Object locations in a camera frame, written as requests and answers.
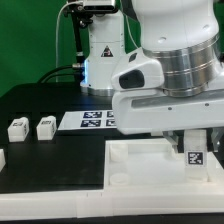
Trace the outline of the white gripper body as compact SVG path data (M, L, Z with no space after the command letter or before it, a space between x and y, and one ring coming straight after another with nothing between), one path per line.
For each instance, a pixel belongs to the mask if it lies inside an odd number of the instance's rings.
M112 108L123 134L224 126L224 90L186 98L151 96L150 91L117 92Z

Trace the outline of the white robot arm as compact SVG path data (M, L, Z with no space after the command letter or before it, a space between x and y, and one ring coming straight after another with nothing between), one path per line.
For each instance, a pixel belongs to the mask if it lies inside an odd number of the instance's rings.
M84 0L93 16L84 90L111 94L118 130L160 132L189 144L198 131L213 144L224 136L224 61L214 0ZM123 18L140 23L140 45L123 47Z

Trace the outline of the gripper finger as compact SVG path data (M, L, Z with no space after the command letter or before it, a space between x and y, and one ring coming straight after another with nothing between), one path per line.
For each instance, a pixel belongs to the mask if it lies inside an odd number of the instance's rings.
M173 131L164 131L163 137L172 145L174 152L178 152L178 136Z
M219 140L224 135L224 128L214 128L211 134L213 148L217 150L219 148Z

